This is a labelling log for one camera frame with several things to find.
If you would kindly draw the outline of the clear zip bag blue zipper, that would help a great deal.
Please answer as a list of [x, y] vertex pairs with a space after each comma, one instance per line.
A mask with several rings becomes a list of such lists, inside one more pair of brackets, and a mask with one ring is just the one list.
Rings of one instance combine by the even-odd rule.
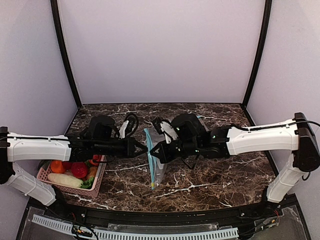
[[160, 186], [167, 169], [167, 165], [160, 163], [160, 160], [158, 158], [151, 155], [151, 150], [158, 143], [164, 141], [165, 136], [163, 134], [158, 134], [158, 132], [154, 128], [145, 128], [144, 133], [146, 137], [146, 146], [148, 149], [147, 158], [151, 177], [151, 189], [154, 190], [155, 188]]

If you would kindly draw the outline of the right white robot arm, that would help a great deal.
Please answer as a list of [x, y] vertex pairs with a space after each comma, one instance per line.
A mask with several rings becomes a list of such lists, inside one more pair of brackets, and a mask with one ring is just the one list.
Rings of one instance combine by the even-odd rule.
[[310, 126], [313, 122], [301, 112], [295, 113], [293, 119], [251, 127], [230, 124], [207, 130], [193, 113], [180, 114], [172, 121], [157, 117], [152, 124], [165, 136], [149, 151], [161, 164], [190, 156], [220, 159], [243, 153], [289, 150], [285, 167], [266, 189], [269, 203], [280, 203], [299, 179], [320, 166], [320, 150]]

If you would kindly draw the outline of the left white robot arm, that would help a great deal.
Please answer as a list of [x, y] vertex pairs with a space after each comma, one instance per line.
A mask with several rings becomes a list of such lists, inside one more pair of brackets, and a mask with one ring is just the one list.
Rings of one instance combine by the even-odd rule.
[[79, 136], [30, 136], [0, 128], [0, 183], [11, 186], [44, 206], [59, 199], [59, 192], [23, 170], [18, 161], [58, 160], [85, 162], [95, 155], [130, 159], [145, 154], [148, 148], [132, 135], [139, 125], [130, 113], [120, 128], [106, 115], [92, 117]]

